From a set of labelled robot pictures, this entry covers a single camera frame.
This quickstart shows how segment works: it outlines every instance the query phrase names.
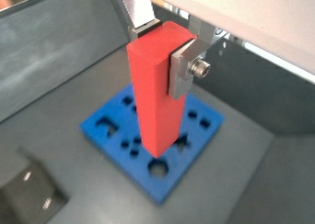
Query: blue foam base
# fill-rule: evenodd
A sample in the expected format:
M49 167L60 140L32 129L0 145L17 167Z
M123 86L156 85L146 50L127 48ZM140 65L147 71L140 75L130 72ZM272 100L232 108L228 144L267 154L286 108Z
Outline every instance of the blue foam base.
M152 200L162 204L222 122L223 116L187 94L179 140L155 159L142 146L130 85L86 119L82 130Z

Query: red rectangular prism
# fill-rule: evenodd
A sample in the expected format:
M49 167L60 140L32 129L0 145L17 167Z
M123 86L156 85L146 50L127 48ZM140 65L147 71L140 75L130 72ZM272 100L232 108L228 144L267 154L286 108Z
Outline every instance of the red rectangular prism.
M184 96L168 94L170 53L190 39L174 22L152 30L127 46L143 146L158 158L179 137Z

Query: gray wall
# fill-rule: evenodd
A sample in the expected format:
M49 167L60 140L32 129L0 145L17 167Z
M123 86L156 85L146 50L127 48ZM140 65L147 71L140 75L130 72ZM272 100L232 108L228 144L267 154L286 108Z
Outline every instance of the gray wall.
M110 0L33 3L0 16L0 122L128 40Z
M156 6L162 21L188 21ZM315 85L223 39L208 50L211 73L195 83L276 134L315 133Z

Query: screw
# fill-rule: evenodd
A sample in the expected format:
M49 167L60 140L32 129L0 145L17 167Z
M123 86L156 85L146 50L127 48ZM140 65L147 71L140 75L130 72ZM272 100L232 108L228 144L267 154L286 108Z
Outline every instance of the screw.
M210 70L211 70L211 65L206 61L203 61L202 58L198 58L190 67L190 73L195 75L198 78L206 77Z
M215 30L215 35L218 36L222 33L222 31L223 31L222 29L216 29Z
M27 181L29 179L31 175L32 175L32 172L28 171L24 175L24 181Z
M45 202L44 202L44 205L43 205L43 209L44 209L44 210L48 209L49 205L52 204L52 201L54 201L54 200L52 200L51 197L45 199Z

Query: metal clamp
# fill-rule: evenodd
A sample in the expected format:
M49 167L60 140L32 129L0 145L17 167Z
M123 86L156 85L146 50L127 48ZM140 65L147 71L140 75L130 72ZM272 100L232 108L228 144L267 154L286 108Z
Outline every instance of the metal clamp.
M171 55L168 95L176 100L192 86L194 76L206 77L211 65L203 61L208 48L227 34L208 22L191 16L190 30L196 39Z
M162 25L154 16L151 0L115 0L115 4L128 25L131 41Z

